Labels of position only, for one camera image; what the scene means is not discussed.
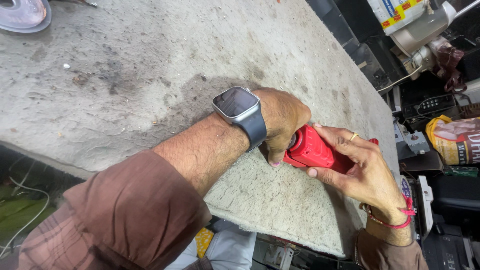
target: red thread bracelet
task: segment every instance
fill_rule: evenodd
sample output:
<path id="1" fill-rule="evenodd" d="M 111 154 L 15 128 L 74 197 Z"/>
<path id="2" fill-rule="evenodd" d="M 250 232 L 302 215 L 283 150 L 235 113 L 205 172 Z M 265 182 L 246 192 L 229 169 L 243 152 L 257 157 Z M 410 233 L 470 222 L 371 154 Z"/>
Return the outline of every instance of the red thread bracelet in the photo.
<path id="1" fill-rule="evenodd" d="M 383 225 L 385 227 L 389 227 L 389 228 L 393 228 L 393 229 L 405 228 L 412 221 L 412 218 L 410 216 L 415 216 L 415 211 L 412 209 L 412 204 L 413 204 L 412 198 L 405 196 L 403 193 L 402 193 L 402 196 L 405 199 L 405 202 L 407 203 L 407 210 L 400 209 L 400 211 L 407 215 L 407 221 L 405 221 L 405 223 L 403 223 L 401 225 L 390 225 L 390 224 L 387 224 L 387 223 L 381 221 L 380 219 L 374 217 L 372 215 L 372 209 L 370 208 L 370 205 L 368 205 L 366 203 L 360 203 L 359 208 L 364 210 L 365 212 L 367 212 L 368 217 L 370 219 L 376 221 L 377 223 L 380 223 L 381 225 Z"/>

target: hand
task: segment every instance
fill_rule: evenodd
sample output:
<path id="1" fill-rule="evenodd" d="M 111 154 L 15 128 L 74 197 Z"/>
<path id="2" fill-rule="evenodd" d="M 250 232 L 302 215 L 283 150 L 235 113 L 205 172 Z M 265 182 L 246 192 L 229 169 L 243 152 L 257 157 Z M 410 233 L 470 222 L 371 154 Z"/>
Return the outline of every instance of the hand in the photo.
<path id="1" fill-rule="evenodd" d="M 278 167 L 295 131 L 310 120 L 310 109 L 293 95 L 274 88 L 253 92 L 260 98 L 270 147 L 268 164 Z"/>
<path id="2" fill-rule="evenodd" d="M 327 168 L 311 167 L 307 174 L 334 186 L 343 194 L 372 206 L 373 215 L 391 224 L 400 225 L 407 216 L 399 209 L 405 200 L 385 163 L 379 147 L 353 135 L 348 129 L 321 126 L 312 127 L 336 151 L 348 156 L 355 165 L 346 174 Z"/>

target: watch strap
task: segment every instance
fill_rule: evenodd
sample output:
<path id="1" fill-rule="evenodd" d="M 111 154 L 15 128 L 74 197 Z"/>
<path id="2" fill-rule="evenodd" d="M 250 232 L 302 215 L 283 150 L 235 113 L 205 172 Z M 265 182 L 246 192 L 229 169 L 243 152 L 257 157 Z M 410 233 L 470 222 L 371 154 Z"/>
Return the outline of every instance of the watch strap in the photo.
<path id="1" fill-rule="evenodd" d="M 232 124 L 239 126 L 247 134 L 250 142 L 247 153 L 257 148 L 267 138 L 267 127 L 265 126 L 265 120 L 262 116 L 261 105 L 250 117 Z"/>

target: red power tool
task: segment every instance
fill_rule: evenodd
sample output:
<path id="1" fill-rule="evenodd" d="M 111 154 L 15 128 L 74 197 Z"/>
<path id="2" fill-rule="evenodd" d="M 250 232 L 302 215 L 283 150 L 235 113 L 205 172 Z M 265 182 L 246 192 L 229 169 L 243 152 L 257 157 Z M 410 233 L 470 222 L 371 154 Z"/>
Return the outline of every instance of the red power tool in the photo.
<path id="1" fill-rule="evenodd" d="M 377 139 L 370 139 L 370 142 L 378 145 Z M 339 173 L 346 173 L 355 165 L 347 156 L 336 152 L 308 124 L 294 133 L 283 161 L 297 168 L 325 167 Z"/>

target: brown sleeve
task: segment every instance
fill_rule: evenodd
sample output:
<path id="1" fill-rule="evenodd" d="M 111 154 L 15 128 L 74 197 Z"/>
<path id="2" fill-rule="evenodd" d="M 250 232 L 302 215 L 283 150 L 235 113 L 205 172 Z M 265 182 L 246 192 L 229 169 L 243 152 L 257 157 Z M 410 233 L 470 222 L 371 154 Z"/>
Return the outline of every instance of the brown sleeve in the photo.
<path id="1" fill-rule="evenodd" d="M 190 183 L 151 150 L 64 196 L 65 206 L 25 240 L 20 269 L 163 269 L 211 219 Z"/>
<path id="2" fill-rule="evenodd" d="M 355 262 L 367 270 L 428 270 L 417 241 L 408 246 L 390 245 L 364 229 L 357 237 Z"/>

